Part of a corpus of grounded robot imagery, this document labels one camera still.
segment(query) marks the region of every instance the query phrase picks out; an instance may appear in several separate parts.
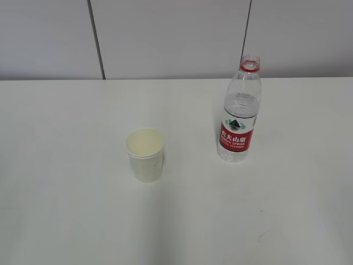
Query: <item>table surface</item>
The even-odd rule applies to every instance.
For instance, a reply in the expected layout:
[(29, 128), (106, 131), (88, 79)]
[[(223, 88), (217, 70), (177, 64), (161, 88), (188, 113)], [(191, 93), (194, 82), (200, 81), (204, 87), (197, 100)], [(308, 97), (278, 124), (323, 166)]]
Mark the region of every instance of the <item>table surface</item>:
[[(248, 157), (228, 79), (0, 82), (1, 265), (352, 264), (353, 78), (263, 79)], [(138, 182), (129, 132), (166, 138)]]

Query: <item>paper cup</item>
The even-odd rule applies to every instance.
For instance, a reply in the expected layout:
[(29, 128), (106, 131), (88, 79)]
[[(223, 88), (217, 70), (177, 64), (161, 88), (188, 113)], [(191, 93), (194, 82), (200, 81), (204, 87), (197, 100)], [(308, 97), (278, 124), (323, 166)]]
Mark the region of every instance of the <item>paper cup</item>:
[(133, 131), (126, 139), (126, 149), (136, 178), (153, 182), (162, 172), (164, 137), (153, 128)]

